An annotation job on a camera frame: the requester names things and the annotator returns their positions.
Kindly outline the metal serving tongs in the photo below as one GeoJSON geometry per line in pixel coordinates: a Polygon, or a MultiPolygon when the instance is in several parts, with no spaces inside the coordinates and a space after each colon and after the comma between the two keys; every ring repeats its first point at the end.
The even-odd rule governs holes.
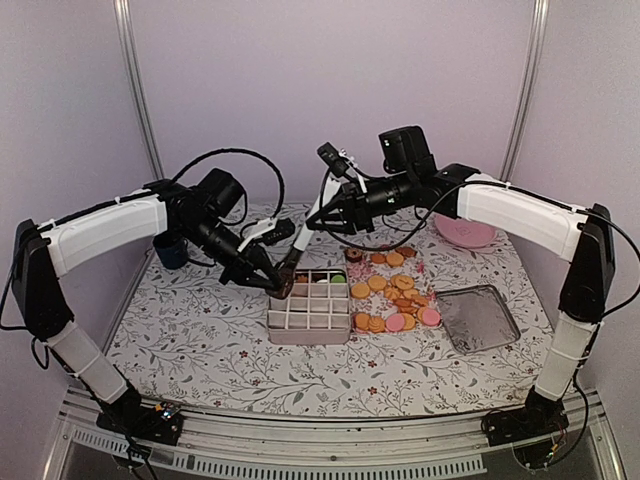
{"type": "Polygon", "coordinates": [[[285,299],[291,293],[295,281],[295,271],[313,236],[313,231],[306,226],[306,221],[316,214],[321,209],[322,205],[327,204],[336,195],[339,189],[340,182],[331,177],[322,183],[321,192],[312,208],[307,213],[295,241],[284,258],[276,266],[281,285],[279,289],[269,290],[267,292],[270,297],[285,299]]]}

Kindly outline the metal tin with white dividers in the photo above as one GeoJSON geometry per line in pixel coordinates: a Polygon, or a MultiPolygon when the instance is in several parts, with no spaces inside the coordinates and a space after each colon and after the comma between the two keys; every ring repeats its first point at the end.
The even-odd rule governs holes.
{"type": "Polygon", "coordinates": [[[269,341],[276,345],[341,345],[352,329],[348,275],[340,269],[297,270],[308,283],[295,283],[285,299],[269,298],[266,328],[269,341]],[[324,273],[326,283],[314,283],[312,275],[324,273]],[[331,283],[341,274],[346,282],[331,283]]]}

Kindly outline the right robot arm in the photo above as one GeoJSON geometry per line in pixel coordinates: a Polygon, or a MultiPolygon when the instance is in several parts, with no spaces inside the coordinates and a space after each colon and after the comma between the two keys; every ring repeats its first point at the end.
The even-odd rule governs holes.
{"type": "Polygon", "coordinates": [[[332,235],[371,232],[373,221],[406,207],[451,219],[485,224],[536,244],[568,262],[559,297],[559,317],[544,365],[517,415],[517,427],[537,436],[552,424],[555,406],[587,357],[615,274],[609,211],[567,205],[500,182],[478,169],[453,163],[439,168],[423,130],[406,126],[379,136],[385,177],[346,178],[355,163],[331,143],[317,154],[338,180],[321,195],[312,230],[332,235]]]}

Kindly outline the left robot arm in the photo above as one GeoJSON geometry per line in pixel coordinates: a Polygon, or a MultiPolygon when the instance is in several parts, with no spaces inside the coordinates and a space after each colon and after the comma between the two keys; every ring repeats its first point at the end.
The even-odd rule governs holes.
{"type": "Polygon", "coordinates": [[[76,322],[60,281],[114,251],[167,234],[221,265],[221,283],[277,289],[281,281],[265,250],[222,221],[243,194],[230,173],[214,168],[191,187],[162,180],[72,219],[24,221],[16,229],[9,284],[24,330],[110,405],[111,419],[128,434],[148,426],[148,412],[128,396],[132,387],[76,322]]]}

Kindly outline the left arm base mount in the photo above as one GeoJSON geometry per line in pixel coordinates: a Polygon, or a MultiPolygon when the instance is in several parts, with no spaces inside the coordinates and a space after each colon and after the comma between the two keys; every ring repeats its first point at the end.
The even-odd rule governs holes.
{"type": "Polygon", "coordinates": [[[144,406],[138,400],[105,404],[96,421],[101,429],[169,446],[178,444],[183,424],[176,407],[166,403],[144,406]]]}

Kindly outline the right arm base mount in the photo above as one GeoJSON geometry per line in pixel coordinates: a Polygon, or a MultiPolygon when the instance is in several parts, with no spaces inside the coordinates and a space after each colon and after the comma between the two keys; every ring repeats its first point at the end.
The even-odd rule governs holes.
{"type": "Polygon", "coordinates": [[[527,401],[512,410],[492,410],[481,420],[481,430],[490,446],[529,440],[568,426],[563,403],[545,398],[527,401]]]}

